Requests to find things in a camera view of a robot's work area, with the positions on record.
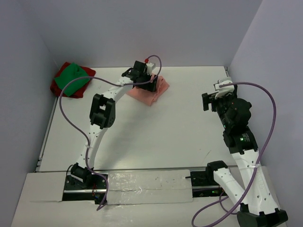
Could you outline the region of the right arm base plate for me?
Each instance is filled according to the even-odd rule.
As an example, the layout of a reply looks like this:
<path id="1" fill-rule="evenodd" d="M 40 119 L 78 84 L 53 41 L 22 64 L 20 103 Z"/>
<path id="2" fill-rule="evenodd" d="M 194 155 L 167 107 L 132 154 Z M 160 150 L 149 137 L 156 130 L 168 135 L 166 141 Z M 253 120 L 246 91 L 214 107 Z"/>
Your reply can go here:
<path id="1" fill-rule="evenodd" d="M 191 171 L 190 175 L 185 178 L 191 181 L 194 198 L 219 197 L 221 193 L 226 196 L 226 193 L 218 183 L 208 180 L 205 171 Z"/>

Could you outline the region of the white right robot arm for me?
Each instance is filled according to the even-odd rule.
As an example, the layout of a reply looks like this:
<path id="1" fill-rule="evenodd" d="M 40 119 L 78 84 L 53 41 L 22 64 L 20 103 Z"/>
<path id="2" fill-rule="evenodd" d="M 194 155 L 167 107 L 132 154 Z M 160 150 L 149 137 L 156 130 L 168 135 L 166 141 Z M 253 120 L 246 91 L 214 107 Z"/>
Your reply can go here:
<path id="1" fill-rule="evenodd" d="M 273 199 L 259 157 L 258 145 L 248 127 L 251 103 L 236 93 L 217 97 L 202 94 L 203 109 L 216 112 L 223 125 L 223 140 L 242 177 L 243 186 L 235 180 L 223 161 L 207 164 L 206 181 L 219 184 L 236 205 L 235 212 L 241 227 L 277 227 L 288 221 L 287 212 Z"/>

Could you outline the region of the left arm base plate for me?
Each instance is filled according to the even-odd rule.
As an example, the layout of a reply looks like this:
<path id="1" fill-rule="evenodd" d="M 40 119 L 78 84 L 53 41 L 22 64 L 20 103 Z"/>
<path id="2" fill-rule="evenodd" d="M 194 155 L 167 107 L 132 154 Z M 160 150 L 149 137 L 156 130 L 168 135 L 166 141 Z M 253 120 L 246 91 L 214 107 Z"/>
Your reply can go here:
<path id="1" fill-rule="evenodd" d="M 106 192 L 106 181 L 100 176 L 92 175 L 92 179 L 85 184 L 71 175 L 65 178 L 62 201 L 94 201 L 99 205 Z"/>

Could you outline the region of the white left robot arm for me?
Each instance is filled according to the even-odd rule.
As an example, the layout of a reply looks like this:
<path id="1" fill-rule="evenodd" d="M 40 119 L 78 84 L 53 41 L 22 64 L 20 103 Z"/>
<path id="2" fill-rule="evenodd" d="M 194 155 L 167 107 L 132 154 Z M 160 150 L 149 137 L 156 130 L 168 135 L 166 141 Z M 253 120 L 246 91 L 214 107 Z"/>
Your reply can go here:
<path id="1" fill-rule="evenodd" d="M 124 72 L 119 80 L 102 94 L 95 94 L 89 112 L 90 128 L 88 142 L 84 146 L 76 164 L 71 168 L 71 176 L 81 188 L 92 185 L 92 170 L 95 157 L 105 132 L 116 119 L 116 104 L 120 98 L 133 87 L 144 91 L 155 92 L 157 78 L 152 76 L 156 64 L 152 62 L 135 61 L 134 66 Z"/>

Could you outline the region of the pink t-shirt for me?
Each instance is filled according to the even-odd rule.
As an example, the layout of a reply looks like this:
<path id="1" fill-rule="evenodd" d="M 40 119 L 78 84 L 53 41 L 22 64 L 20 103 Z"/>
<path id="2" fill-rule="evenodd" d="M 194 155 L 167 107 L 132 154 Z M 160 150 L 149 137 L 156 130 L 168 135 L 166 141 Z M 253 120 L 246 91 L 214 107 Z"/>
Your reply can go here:
<path id="1" fill-rule="evenodd" d="M 144 103 L 147 106 L 152 106 L 158 98 L 163 95 L 165 91 L 169 88 L 169 84 L 165 80 L 163 76 L 158 76 L 157 83 L 156 83 L 156 91 L 151 92 L 147 91 L 138 87 L 132 88 L 126 94 L 135 100 Z"/>

